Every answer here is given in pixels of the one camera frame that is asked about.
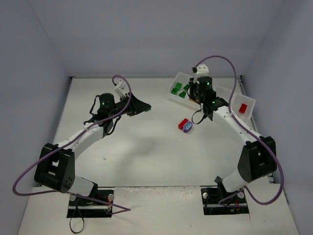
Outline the purple paw print lego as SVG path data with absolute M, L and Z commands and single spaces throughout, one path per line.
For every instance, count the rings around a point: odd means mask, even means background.
M 192 127 L 193 127 L 193 123 L 192 123 L 191 121 L 187 121 L 187 122 L 183 125 L 182 131 L 183 131 L 184 133 L 188 133 L 188 132 L 192 129 Z

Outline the red half-round lego brick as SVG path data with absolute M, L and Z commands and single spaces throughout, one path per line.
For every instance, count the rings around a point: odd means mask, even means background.
M 245 103 L 242 103 L 240 108 L 239 108 L 239 113 L 244 114 L 247 110 L 248 105 Z

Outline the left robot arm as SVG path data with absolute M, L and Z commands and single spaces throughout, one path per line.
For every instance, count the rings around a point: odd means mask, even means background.
M 47 143 L 41 150 L 41 162 L 37 165 L 34 180 L 61 193 L 79 194 L 95 198 L 98 185 L 75 173 L 75 161 L 92 144 L 113 133 L 122 115 L 135 116 L 151 109 L 151 105 L 127 94 L 115 102 L 111 93 L 97 95 L 99 108 L 84 122 L 84 128 L 69 139 L 57 143 Z

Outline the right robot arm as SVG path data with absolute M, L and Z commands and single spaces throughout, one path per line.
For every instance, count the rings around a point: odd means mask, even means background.
M 211 77 L 199 77 L 196 82 L 193 78 L 190 78 L 189 92 L 190 98 L 201 105 L 203 118 L 209 118 L 219 125 L 241 150 L 234 172 L 218 183 L 225 192 L 238 191 L 252 181 L 277 170 L 277 163 L 268 150 L 258 141 L 258 139 L 262 140 L 275 153 L 276 144 L 274 139 L 272 137 L 262 137 L 253 130 L 248 133 L 246 123 L 234 119 L 233 113 L 229 111 L 228 103 L 216 95 L 212 88 Z

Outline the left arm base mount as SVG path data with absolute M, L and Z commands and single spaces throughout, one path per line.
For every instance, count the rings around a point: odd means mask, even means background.
M 67 218 L 111 218 L 112 206 L 70 196 L 67 209 Z

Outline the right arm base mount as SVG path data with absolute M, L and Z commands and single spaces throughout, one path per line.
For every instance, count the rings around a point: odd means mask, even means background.
M 228 193 L 217 186 L 201 188 L 201 200 L 204 215 L 249 214 L 242 189 Z

